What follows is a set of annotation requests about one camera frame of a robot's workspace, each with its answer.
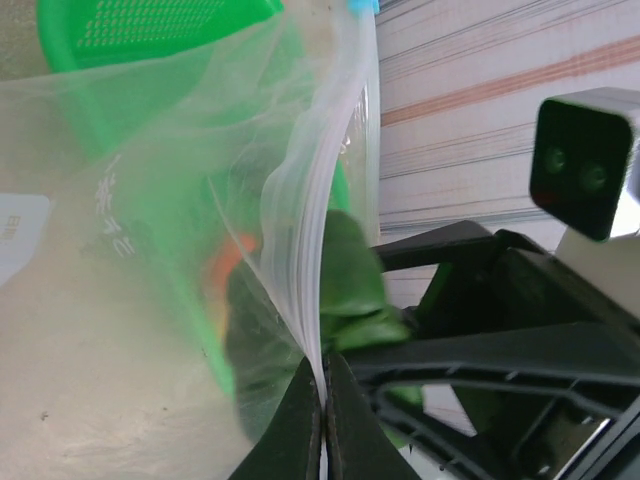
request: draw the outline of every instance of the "white label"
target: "white label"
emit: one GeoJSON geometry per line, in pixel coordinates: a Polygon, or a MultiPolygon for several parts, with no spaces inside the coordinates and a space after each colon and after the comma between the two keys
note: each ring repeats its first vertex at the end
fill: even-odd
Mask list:
{"type": "Polygon", "coordinates": [[[0,193],[0,286],[33,258],[50,203],[43,195],[0,193]]]}

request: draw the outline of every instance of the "green plastic basket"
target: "green plastic basket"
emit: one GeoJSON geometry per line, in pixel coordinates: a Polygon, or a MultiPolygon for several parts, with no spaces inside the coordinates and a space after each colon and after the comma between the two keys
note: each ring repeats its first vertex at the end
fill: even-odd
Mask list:
{"type": "MultiPolygon", "coordinates": [[[[243,28],[265,21],[283,11],[278,0],[39,0],[38,31],[45,56],[55,72],[71,72],[86,68],[161,58],[187,49],[219,40],[243,28]]],[[[303,55],[302,42],[294,34],[291,51],[303,55]]],[[[73,83],[64,88],[60,102],[70,124],[88,153],[90,161],[103,158],[118,149],[135,134],[138,127],[147,124],[156,114],[180,101],[199,81],[206,68],[180,72],[172,79],[170,94],[161,102],[144,102],[140,92],[127,93],[126,79],[122,88],[118,77],[110,78],[105,86],[92,83],[83,86],[82,79],[61,77],[61,82],[73,83]],[[126,114],[120,115],[118,106],[110,100],[109,93],[122,104],[126,114]]],[[[135,229],[141,223],[164,225],[162,232],[151,238],[158,265],[190,264],[188,271],[166,271],[162,282],[179,297],[181,314],[189,317],[207,352],[211,366],[223,390],[233,391],[233,375],[226,363],[223,346],[213,333],[213,328],[202,308],[197,285],[187,278],[198,278],[198,265],[186,257],[198,248],[213,245],[224,225],[210,216],[215,209],[208,188],[209,182],[226,188],[226,178],[184,178],[178,188],[172,184],[171,195],[160,194],[162,185],[145,187],[137,192],[139,201],[120,206],[122,224],[135,229]],[[180,222],[194,217],[191,224],[198,230],[186,235],[180,222]]],[[[118,201],[114,196],[117,208],[118,201]]],[[[349,210],[349,188],[341,165],[338,164],[331,192],[331,208],[349,210]]],[[[256,205],[238,205],[238,218],[251,216],[256,205]]],[[[251,218],[247,222],[255,223],[251,218]]]]}
{"type": "Polygon", "coordinates": [[[277,0],[39,0],[38,31],[56,72],[171,55],[282,11],[277,0]]]}

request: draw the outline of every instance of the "orange stripe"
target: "orange stripe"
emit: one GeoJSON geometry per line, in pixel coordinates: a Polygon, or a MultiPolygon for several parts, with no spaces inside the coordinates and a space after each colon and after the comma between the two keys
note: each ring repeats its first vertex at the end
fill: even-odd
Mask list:
{"type": "Polygon", "coordinates": [[[640,61],[640,35],[595,48],[567,60],[439,95],[382,114],[382,126],[484,102],[567,77],[587,75],[640,61]]]}
{"type": "MultiPolygon", "coordinates": [[[[255,237],[240,234],[238,240],[247,252],[253,252],[258,242],[255,237]]],[[[213,290],[213,298],[210,302],[211,320],[216,329],[216,335],[224,344],[229,328],[229,313],[227,306],[227,284],[233,269],[243,260],[242,251],[231,237],[227,238],[216,252],[216,255],[207,262],[205,291],[213,290]]]]}

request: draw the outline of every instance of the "orange object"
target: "orange object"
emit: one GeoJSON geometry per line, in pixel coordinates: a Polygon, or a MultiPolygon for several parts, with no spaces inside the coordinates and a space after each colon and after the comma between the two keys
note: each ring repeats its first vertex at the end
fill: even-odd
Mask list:
{"type": "MultiPolygon", "coordinates": [[[[258,241],[253,235],[241,234],[238,237],[246,252],[253,252],[258,241]]],[[[227,237],[216,255],[207,262],[205,271],[205,292],[212,292],[210,306],[216,335],[221,343],[227,335],[229,316],[227,315],[227,284],[233,269],[243,260],[242,251],[232,237],[227,237]]]]}

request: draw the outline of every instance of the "striped wall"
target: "striped wall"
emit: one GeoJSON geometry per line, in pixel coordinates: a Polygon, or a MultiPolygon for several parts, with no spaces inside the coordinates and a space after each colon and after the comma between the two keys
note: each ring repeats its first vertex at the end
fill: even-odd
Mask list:
{"type": "MultiPolygon", "coordinates": [[[[640,0],[383,0],[377,20],[382,242],[475,219],[554,250],[527,194],[548,96],[640,89],[640,0]]],[[[389,276],[415,303],[433,269],[389,276]]]]}

